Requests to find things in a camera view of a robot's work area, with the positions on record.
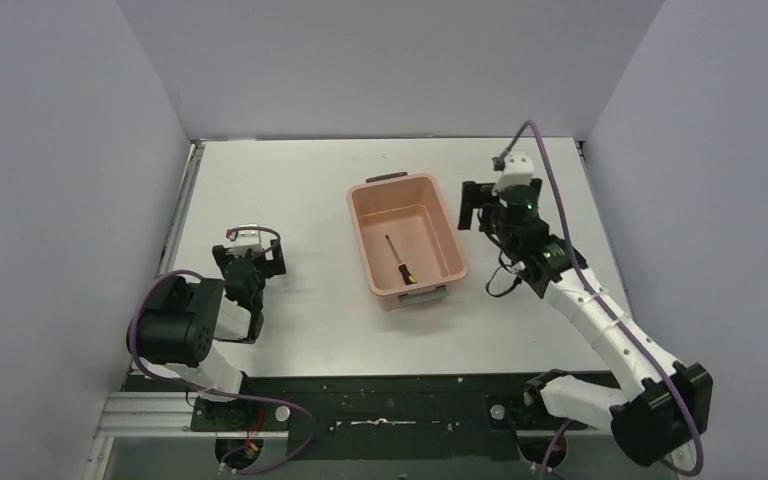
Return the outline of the left side aluminium rail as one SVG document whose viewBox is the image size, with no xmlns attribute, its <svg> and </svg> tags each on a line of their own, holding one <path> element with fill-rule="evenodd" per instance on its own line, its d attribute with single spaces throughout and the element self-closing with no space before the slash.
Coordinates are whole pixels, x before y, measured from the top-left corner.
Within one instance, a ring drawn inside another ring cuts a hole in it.
<svg viewBox="0 0 768 480">
<path fill-rule="evenodd" d="M 204 151 L 205 146 L 202 140 L 193 140 L 191 142 L 191 151 L 185 165 L 172 219 L 161 250 L 157 275 L 170 271 L 174 266 Z"/>
</svg>

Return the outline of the aluminium rail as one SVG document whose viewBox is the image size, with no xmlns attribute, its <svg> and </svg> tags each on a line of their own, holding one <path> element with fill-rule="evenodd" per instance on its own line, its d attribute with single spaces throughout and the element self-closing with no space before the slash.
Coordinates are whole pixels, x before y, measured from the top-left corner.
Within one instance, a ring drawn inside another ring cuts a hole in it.
<svg viewBox="0 0 768 480">
<path fill-rule="evenodd" d="M 205 146 L 202 140 L 193 140 L 191 142 L 191 151 L 185 165 L 172 219 L 161 250 L 157 275 L 170 271 L 174 266 L 204 151 Z"/>
<path fill-rule="evenodd" d="M 398 413 L 393 402 L 385 396 L 376 398 L 371 391 L 336 395 L 334 408 L 326 404 L 308 408 L 317 418 L 317 427 L 337 433 L 353 427 L 377 432 L 386 427 L 443 427 L 452 433 L 467 424 L 464 414 L 453 414 L 446 420 L 442 413 L 421 417 L 417 407 Z M 289 438 L 291 416 L 285 406 L 269 404 L 262 407 L 262 424 L 256 419 L 245 420 L 240 426 L 230 426 L 206 418 L 198 398 L 187 400 L 183 392 L 114 392 L 106 400 L 99 426 L 83 477 L 101 479 L 112 471 L 112 451 L 117 439 L 209 439 L 286 440 Z"/>
</svg>

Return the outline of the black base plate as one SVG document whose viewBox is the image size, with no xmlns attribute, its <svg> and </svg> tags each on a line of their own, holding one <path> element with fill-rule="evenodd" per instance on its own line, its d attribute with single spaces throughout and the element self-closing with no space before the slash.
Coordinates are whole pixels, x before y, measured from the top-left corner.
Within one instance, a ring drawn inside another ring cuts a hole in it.
<svg viewBox="0 0 768 480">
<path fill-rule="evenodd" d="M 132 376 L 103 414 L 105 433 L 213 442 L 217 460 L 253 470 L 296 460 L 537 461 L 559 419 L 524 402 L 526 373 L 260 377 L 251 402 L 212 404 Z"/>
</svg>

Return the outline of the pink plastic bin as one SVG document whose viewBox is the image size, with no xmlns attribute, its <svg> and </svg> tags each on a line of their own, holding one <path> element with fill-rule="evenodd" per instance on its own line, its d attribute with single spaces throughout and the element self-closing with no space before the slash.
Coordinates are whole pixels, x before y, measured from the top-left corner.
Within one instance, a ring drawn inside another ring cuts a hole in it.
<svg viewBox="0 0 768 480">
<path fill-rule="evenodd" d="M 446 297 L 469 266 L 436 179 L 398 172 L 369 178 L 347 193 L 368 288 L 384 311 Z M 405 285 L 389 235 L 417 284 Z"/>
</svg>

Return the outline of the aluminium front rail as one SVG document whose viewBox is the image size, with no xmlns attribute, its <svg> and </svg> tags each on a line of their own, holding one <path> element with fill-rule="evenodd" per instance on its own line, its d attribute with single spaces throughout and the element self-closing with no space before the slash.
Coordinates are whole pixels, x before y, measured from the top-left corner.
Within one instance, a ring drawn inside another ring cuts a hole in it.
<svg viewBox="0 0 768 480">
<path fill-rule="evenodd" d="M 385 396 L 376 398 L 371 391 L 336 395 L 334 408 L 326 404 L 308 408 L 317 418 L 317 427 L 337 433 L 353 427 L 377 432 L 386 427 L 443 427 L 452 433 L 467 424 L 464 414 L 453 414 L 446 420 L 442 413 L 421 417 L 417 407 L 398 413 L 393 402 Z M 262 407 L 262 424 L 256 419 L 245 420 L 240 426 L 230 426 L 206 418 L 198 398 L 187 400 L 183 392 L 114 392 L 106 400 L 99 426 L 83 477 L 101 479 L 112 471 L 112 451 L 117 439 L 209 439 L 286 440 L 289 438 L 291 416 L 285 406 L 269 404 Z"/>
</svg>

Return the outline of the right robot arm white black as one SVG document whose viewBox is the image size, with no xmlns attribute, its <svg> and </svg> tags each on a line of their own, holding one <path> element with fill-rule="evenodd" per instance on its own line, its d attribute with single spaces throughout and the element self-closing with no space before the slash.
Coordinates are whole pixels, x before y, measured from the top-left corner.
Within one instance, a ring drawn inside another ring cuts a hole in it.
<svg viewBox="0 0 768 480">
<path fill-rule="evenodd" d="M 607 431 L 634 463 L 648 467 L 676 449 L 700 445 L 713 379 L 660 347 L 598 282 L 585 258 L 550 231 L 538 211 L 542 183 L 498 188 L 466 181 L 458 227 L 479 229 L 515 274 L 560 312 L 604 361 L 618 385 L 588 383 L 562 370 L 530 380 L 524 400 L 548 415 Z"/>
</svg>

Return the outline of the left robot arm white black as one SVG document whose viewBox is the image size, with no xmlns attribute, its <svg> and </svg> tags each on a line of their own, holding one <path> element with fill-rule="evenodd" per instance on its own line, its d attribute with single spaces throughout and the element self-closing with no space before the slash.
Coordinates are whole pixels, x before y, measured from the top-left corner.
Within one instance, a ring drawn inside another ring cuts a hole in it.
<svg viewBox="0 0 768 480">
<path fill-rule="evenodd" d="M 216 349 L 217 342 L 253 344 L 264 324 L 264 291 L 269 279 L 286 274 L 281 240 L 267 245 L 262 228 L 227 232 L 227 244 L 215 245 L 217 278 L 191 270 L 158 277 L 138 304 L 126 345 L 138 369 L 159 376 L 151 366 L 171 371 L 169 382 L 184 385 L 207 401 L 231 429 L 252 423 L 256 414 L 247 375 Z"/>
</svg>

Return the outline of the black yellow screwdriver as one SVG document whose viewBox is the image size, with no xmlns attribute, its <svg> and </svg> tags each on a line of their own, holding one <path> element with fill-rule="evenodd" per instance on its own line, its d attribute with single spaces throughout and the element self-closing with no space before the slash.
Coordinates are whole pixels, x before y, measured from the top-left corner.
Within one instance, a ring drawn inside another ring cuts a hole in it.
<svg viewBox="0 0 768 480">
<path fill-rule="evenodd" d="M 405 285 L 415 285 L 417 284 L 417 280 L 415 276 L 411 273 L 410 269 L 408 268 L 407 264 L 401 259 L 400 255 L 398 254 L 398 251 L 395 248 L 395 245 L 389 235 L 385 235 L 385 240 L 390 248 L 391 253 L 393 254 L 393 257 L 395 261 L 397 262 L 397 269 L 399 271 L 399 274 L 401 276 L 401 279 Z"/>
</svg>

